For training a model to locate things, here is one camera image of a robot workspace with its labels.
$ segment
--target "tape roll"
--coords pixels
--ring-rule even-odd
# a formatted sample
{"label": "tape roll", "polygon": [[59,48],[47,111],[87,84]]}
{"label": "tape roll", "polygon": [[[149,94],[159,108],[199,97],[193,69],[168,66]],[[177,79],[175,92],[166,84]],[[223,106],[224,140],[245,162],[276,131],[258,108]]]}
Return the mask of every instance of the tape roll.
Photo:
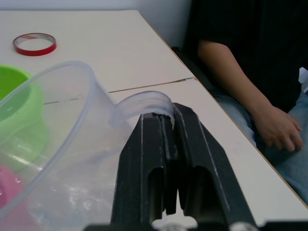
{"label": "tape roll", "polygon": [[[22,43],[26,40],[35,39],[35,38],[36,39],[49,40],[49,41],[52,42],[52,44],[51,44],[51,46],[49,46],[47,48],[44,48],[42,50],[36,50],[36,51],[24,50],[24,49],[21,49],[19,47],[20,43]],[[15,50],[22,55],[41,56],[41,55],[45,55],[45,54],[49,54],[49,53],[53,52],[56,49],[57,44],[56,44],[56,39],[51,35],[44,34],[44,33],[30,33],[30,34],[24,34],[24,35],[21,35],[21,36],[18,36],[17,38],[15,38],[13,40],[13,46],[14,46]]]}

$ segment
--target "blue jeans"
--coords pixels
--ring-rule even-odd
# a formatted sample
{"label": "blue jeans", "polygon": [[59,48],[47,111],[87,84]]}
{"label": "blue jeans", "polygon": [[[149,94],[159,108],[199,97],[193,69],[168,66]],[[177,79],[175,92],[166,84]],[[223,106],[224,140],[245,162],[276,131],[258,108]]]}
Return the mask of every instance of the blue jeans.
{"label": "blue jeans", "polygon": [[303,131],[299,134],[304,142],[304,147],[300,152],[290,153],[286,150],[279,151],[275,147],[267,147],[250,114],[234,98],[219,90],[212,90],[211,93],[247,138],[263,153],[308,205],[308,96],[301,93],[296,106],[289,112],[303,128]]}

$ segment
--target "green bowl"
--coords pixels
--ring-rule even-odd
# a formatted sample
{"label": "green bowl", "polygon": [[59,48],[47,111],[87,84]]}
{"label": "green bowl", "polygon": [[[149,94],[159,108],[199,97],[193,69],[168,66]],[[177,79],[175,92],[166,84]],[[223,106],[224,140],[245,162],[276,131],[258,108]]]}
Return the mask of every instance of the green bowl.
{"label": "green bowl", "polygon": [[0,166],[13,171],[30,165],[48,142],[39,86],[28,84],[12,92],[30,77],[16,67],[0,65]]}

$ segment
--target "white table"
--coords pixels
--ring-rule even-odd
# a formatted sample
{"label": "white table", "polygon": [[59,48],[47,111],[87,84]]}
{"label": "white table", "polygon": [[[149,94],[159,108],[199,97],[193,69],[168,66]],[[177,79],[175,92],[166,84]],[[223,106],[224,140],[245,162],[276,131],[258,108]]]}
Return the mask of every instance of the white table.
{"label": "white table", "polygon": [[308,219],[308,209],[197,80],[126,90],[111,95],[120,101],[145,90],[161,91],[173,102],[188,106],[198,114],[203,125],[224,148],[258,225],[271,220]]}
{"label": "white table", "polygon": [[[138,11],[0,11],[0,64],[31,74],[65,61],[84,61],[108,91],[193,77]],[[23,56],[15,37],[53,35],[58,47],[47,55]]]}

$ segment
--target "hand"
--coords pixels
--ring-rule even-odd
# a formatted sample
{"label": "hand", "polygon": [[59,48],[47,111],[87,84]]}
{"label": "hand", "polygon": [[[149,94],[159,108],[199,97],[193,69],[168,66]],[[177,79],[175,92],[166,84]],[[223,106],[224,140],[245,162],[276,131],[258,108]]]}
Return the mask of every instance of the hand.
{"label": "hand", "polygon": [[285,148],[287,151],[300,151],[303,141],[298,131],[302,131],[300,124],[289,114],[277,107],[271,106],[253,115],[255,125],[265,144],[271,147],[273,144],[278,150]]}

